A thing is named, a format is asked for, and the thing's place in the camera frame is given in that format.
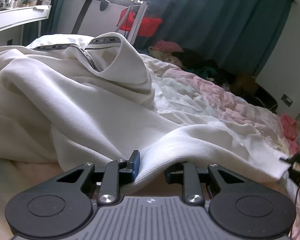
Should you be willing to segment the white metal stand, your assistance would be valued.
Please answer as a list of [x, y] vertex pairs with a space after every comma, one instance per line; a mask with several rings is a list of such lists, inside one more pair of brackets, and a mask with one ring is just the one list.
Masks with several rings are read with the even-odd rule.
[[81, 32], [100, 35], [109, 31], [121, 33], [134, 44], [150, 0], [87, 0], [88, 14]]

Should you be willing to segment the white dresser shelf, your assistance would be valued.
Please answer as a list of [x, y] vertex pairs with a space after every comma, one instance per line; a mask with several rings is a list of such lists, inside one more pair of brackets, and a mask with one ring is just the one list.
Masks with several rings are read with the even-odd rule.
[[30, 7], [0, 10], [0, 32], [31, 22], [38, 22], [38, 36], [41, 36], [42, 21], [49, 18], [50, 5], [35, 5]]

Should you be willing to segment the dark teal curtain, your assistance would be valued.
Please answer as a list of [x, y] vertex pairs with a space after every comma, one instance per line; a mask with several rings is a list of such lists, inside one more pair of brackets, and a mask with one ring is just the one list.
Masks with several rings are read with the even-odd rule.
[[163, 23], [150, 38], [138, 37], [145, 49], [171, 41], [217, 61], [232, 72], [257, 76], [284, 29], [293, 0], [151, 0], [149, 9]]

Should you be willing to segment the wall socket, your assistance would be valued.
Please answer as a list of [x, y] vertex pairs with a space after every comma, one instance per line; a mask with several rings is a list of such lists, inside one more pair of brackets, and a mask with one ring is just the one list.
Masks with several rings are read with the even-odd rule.
[[281, 97], [281, 100], [288, 106], [290, 107], [293, 103], [293, 100], [291, 98], [289, 98], [286, 94], [283, 94], [283, 96]]

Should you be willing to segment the pile of dark clothes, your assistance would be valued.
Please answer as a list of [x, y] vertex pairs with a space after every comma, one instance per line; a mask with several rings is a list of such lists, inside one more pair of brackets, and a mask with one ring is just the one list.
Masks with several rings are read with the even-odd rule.
[[239, 96], [248, 103], [276, 113], [277, 101], [259, 84], [253, 76], [229, 72], [219, 67], [213, 59], [205, 60], [197, 52], [183, 49], [174, 42], [158, 41], [148, 48], [149, 54], [161, 61], [175, 64], [186, 72], [213, 82], [224, 90]]

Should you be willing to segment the white zip-up garment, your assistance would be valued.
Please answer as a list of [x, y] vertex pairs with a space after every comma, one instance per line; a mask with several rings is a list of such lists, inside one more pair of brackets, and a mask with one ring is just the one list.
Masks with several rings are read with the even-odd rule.
[[178, 128], [157, 113], [149, 68], [118, 33], [0, 47], [0, 160], [67, 171], [141, 154]]

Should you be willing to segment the pink blanket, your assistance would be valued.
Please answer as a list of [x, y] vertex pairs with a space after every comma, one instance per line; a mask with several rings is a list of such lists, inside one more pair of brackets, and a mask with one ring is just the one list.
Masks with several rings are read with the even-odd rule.
[[300, 151], [298, 145], [298, 128], [297, 122], [288, 114], [283, 114], [280, 118], [283, 133], [289, 144], [289, 151], [292, 155], [295, 155]]

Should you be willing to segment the pink white bed quilt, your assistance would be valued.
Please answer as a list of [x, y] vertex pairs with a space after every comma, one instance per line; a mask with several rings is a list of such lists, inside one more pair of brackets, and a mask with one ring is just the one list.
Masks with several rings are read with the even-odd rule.
[[157, 113], [178, 128], [145, 149], [140, 183], [178, 161], [219, 163], [299, 200], [280, 161], [291, 152], [277, 115], [174, 64], [148, 55], [142, 60], [151, 73]]

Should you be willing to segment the red bag on stand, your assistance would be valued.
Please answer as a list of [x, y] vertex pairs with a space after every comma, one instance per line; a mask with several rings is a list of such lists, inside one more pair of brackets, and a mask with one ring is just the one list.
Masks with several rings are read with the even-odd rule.
[[[127, 18], [122, 22], [119, 29], [126, 32], [131, 31], [135, 17], [136, 12], [130, 10]], [[161, 24], [163, 24], [163, 20], [161, 18], [144, 16], [137, 35], [143, 37], [152, 37], [157, 32], [157, 29]]]

